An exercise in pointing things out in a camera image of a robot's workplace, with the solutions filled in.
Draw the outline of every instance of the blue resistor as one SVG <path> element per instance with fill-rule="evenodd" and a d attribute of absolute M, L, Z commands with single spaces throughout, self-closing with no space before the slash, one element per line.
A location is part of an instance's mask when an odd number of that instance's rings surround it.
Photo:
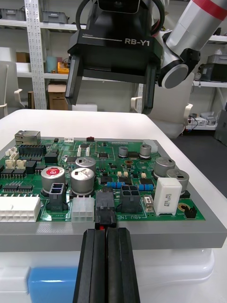
<path fill-rule="evenodd" d="M 107 187 L 121 188 L 125 185 L 125 182 L 107 182 Z"/>
<path fill-rule="evenodd" d="M 152 191 L 154 189 L 153 184 L 140 184 L 138 186 L 139 191 Z"/>

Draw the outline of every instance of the cardboard box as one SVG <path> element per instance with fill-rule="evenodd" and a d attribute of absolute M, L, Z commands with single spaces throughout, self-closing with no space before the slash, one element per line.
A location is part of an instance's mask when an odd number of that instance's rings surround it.
<path fill-rule="evenodd" d="M 68 104 L 65 99 L 66 84 L 51 83 L 48 85 L 50 100 L 50 109 L 68 110 Z"/>
<path fill-rule="evenodd" d="M 16 54 L 17 54 L 17 62 L 30 63 L 29 53 L 16 53 Z"/>
<path fill-rule="evenodd" d="M 28 108 L 35 109 L 35 100 L 34 100 L 34 92 L 29 91 L 27 93 L 27 100 L 28 100 Z"/>

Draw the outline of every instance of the red stripe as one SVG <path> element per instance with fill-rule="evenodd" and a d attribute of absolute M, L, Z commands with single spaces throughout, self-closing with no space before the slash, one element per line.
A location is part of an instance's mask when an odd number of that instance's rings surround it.
<path fill-rule="evenodd" d="M 211 0 L 193 0 L 202 10 L 214 18 L 224 21 L 227 16 L 227 9 L 223 9 Z"/>

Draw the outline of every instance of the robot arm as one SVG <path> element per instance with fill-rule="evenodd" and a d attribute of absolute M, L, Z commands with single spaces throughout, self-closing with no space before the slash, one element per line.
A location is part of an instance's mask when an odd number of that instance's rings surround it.
<path fill-rule="evenodd" d="M 200 60 L 200 50 L 227 16 L 226 0 L 191 0 L 163 41 L 159 31 L 168 0 L 92 0 L 87 28 L 80 15 L 70 40 L 70 73 L 65 98 L 75 105 L 82 77 L 144 84 L 144 114 L 153 108 L 155 83 L 170 89 L 180 84 Z M 152 26 L 155 4 L 159 20 Z"/>
<path fill-rule="evenodd" d="M 227 16 L 225 0 L 191 0 L 174 30 L 164 36 L 159 86 L 180 84 L 200 60 L 200 50 Z"/>

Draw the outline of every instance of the storage bin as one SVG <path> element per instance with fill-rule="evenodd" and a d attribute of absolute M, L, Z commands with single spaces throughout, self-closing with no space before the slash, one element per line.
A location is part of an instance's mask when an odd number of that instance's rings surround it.
<path fill-rule="evenodd" d="M 43 10 L 43 22 L 66 24 L 68 23 L 68 20 L 69 18 L 65 15 L 65 13 Z"/>
<path fill-rule="evenodd" d="M 2 19 L 26 21 L 25 11 L 22 9 L 1 9 Z"/>

